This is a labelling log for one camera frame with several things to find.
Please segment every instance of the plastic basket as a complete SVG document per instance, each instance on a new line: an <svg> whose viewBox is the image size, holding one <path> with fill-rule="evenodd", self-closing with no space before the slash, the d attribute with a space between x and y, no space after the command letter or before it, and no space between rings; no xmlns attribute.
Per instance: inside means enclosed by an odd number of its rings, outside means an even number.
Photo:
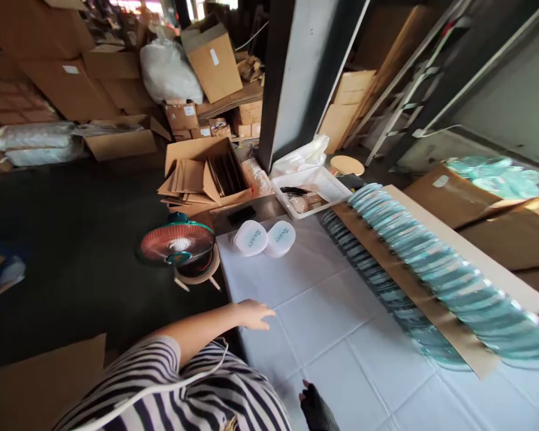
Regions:
<svg viewBox="0 0 539 431"><path fill-rule="evenodd" d="M322 205L314 210L309 210L299 214L289 203L287 196L281 192L281 187L303 187L303 184L315 184L319 195L325 198L329 203ZM300 219L312 214L323 211L333 205L344 202L352 195L351 190L344 186L323 166L306 169L305 171L294 172L293 174L282 175L271 180L275 195L289 213L291 218Z"/></svg>

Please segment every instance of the white ladder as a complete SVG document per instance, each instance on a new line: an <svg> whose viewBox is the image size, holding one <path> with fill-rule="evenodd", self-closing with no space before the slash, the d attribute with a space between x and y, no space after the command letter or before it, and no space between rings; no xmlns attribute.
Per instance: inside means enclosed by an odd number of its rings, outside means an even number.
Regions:
<svg viewBox="0 0 539 431"><path fill-rule="evenodd" d="M429 98L435 87L437 86L439 79L438 77L441 75L440 69L437 66L434 66L435 60L441 53L443 47L445 46L447 40L453 33L455 29L458 28L467 28L469 27L471 20L468 17L464 16L465 11L469 7L471 3L471 0L458 0L457 2L454 2L447 11L441 16L439 21L434 25L434 27L431 29L429 34L427 34L426 38L423 40L423 42L417 47L417 50L413 53L411 58L407 61L407 63L403 66L403 68L399 71L397 76L393 79L389 87L385 89L381 97L378 98L378 100L375 102L373 107L369 110L367 115L359 122L357 127L354 128L352 134L346 139L345 143L343 144L343 149L347 148L352 142L358 132L362 129L362 127L370 120L374 120L376 124L379 124L379 122L382 122L387 116L390 116L389 121L387 122L386 126L383 129L383 132L379 136L379 139L375 143L373 149L371 150L370 155L368 156L367 160L365 161L365 166L369 166L371 161L375 158L376 154L378 153L379 149L385 142L385 139L397 135L399 133L404 133L409 126L413 123L415 118L419 115L419 113L423 110L423 106L425 101ZM434 48L433 53L430 55L430 57L423 61L420 64L416 64L416 61L422 57L425 53L429 52L431 49L429 48L429 45L433 41L433 39L439 34L439 32L442 32L442 36L439 40L439 43ZM401 82L405 74L411 70L415 69L416 72L413 75L413 78L411 81L407 84L407 87L403 92L394 94L392 91L394 88ZM422 100L420 102L411 102L411 98L415 94L416 90L419 88L419 86L424 82L427 78L437 78L434 79L433 83L430 85L429 89L425 92ZM385 111L384 114L377 114L376 112L379 110L381 105L385 102L388 98L395 98L389 108ZM403 114L406 110L414 110L411 114L410 118L407 121L407 124L404 128L393 130L393 127L395 126L395 123L399 120L401 114ZM371 126L370 132L374 131L374 126ZM364 143L367 140L367 135L364 135L362 138L362 143Z"/></svg>

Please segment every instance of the striped shirt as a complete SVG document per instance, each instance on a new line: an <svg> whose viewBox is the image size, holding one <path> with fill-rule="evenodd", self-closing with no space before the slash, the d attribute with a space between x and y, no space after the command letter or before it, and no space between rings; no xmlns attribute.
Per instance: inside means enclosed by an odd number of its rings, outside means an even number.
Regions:
<svg viewBox="0 0 539 431"><path fill-rule="evenodd" d="M113 411L141 390L209 371L224 348L208 344L179 370L175 339L143 340L117 359L103 379L68 411L54 431L70 431ZM105 431L290 431L286 411L267 378L228 352L221 367L189 386L148 394L106 424Z"/></svg>

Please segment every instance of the dark floor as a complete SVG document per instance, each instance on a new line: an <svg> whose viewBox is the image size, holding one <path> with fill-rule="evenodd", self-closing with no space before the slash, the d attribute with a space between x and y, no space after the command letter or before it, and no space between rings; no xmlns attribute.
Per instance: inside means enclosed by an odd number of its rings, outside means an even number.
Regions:
<svg viewBox="0 0 539 431"><path fill-rule="evenodd" d="M163 170L117 175L92 160L0 181L0 245L27 265L0 295L0 366L107 333L124 350L151 331L227 303L209 284L190 293L134 247L164 223Z"/></svg>

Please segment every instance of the white table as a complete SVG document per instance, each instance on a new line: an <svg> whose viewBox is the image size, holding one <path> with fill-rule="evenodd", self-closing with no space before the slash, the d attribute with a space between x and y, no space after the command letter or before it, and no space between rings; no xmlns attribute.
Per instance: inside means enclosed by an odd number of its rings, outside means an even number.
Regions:
<svg viewBox="0 0 539 431"><path fill-rule="evenodd" d="M317 386L342 431L539 431L539 371L502 363L485 380L421 356L331 241L316 216L290 221L296 243L281 259L241 257L234 233L217 237L233 301L273 307L270 330L242 330L250 364L307 430L298 393ZM268 221L269 228L277 221Z"/></svg>

